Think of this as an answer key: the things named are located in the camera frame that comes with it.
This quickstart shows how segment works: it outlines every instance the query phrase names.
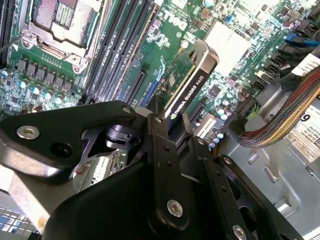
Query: nvidia logo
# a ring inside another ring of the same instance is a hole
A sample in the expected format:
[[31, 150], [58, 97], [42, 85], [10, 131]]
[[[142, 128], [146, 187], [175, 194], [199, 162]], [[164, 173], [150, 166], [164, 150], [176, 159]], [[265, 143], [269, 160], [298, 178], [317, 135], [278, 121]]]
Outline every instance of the nvidia logo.
[[171, 120], [175, 119], [177, 117], [177, 114], [172, 113]]

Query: motherboard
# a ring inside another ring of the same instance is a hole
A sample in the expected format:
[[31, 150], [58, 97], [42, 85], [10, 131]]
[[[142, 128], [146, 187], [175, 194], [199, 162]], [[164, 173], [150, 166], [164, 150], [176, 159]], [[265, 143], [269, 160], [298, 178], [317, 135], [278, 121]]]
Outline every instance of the motherboard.
[[[273, 84], [279, 46], [317, 4], [5, 0], [0, 43], [17, 41], [0, 53], [0, 119], [112, 100], [145, 107], [154, 95], [170, 102], [194, 70], [190, 52], [202, 40], [219, 63], [186, 112], [210, 140], [240, 103]], [[248, 117], [258, 109], [253, 102]]]

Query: cable bundle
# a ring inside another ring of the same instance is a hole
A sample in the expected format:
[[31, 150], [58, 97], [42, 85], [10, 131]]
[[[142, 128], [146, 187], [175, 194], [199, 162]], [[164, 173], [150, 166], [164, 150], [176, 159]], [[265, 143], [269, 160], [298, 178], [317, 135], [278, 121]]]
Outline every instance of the cable bundle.
[[283, 139], [320, 94], [320, 66], [309, 72], [276, 116], [264, 127], [245, 132], [238, 142], [252, 149], [265, 148]]

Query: screw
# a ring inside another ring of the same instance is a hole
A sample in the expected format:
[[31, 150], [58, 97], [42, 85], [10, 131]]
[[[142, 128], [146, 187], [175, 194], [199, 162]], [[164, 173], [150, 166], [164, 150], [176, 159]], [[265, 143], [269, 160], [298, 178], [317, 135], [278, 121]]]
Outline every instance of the screw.
[[127, 114], [130, 114], [131, 113], [131, 110], [129, 108], [127, 108], [126, 106], [124, 106], [123, 108], [123, 111], [125, 111]]
[[30, 43], [28, 43], [27, 41], [24, 41], [22, 43], [22, 45], [25, 47], [25, 48], [30, 48]]
[[239, 240], [247, 240], [247, 236], [246, 236], [245, 231], [239, 225], [233, 225], [232, 230], [233, 230], [234, 235]]
[[181, 218], [184, 213], [181, 204], [176, 200], [169, 200], [166, 203], [169, 213], [177, 218]]
[[157, 122], [159, 122], [159, 123], [162, 123], [162, 120], [159, 118], [159, 117], [154, 117], [154, 119], [157, 121]]
[[224, 158], [224, 161], [225, 161], [227, 164], [232, 164], [232, 162], [230, 161], [230, 159], [227, 158], [227, 157]]
[[34, 126], [21, 126], [16, 130], [16, 134], [22, 139], [34, 140], [39, 137], [40, 132]]
[[198, 143], [200, 143], [201, 145], [205, 145], [205, 141], [203, 141], [201, 138], [198, 138]]

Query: white sticker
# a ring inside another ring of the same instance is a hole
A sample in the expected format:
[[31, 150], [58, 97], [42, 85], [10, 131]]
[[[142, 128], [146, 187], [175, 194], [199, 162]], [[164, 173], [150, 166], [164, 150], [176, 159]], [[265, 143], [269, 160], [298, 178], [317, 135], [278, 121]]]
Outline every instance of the white sticker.
[[181, 9], [185, 8], [187, 2], [188, 0], [172, 0], [172, 3]]
[[320, 110], [310, 106], [286, 136], [309, 163], [320, 157]]
[[292, 73], [298, 76], [304, 76], [319, 65], [320, 59], [309, 53], [308, 56], [292, 70]]

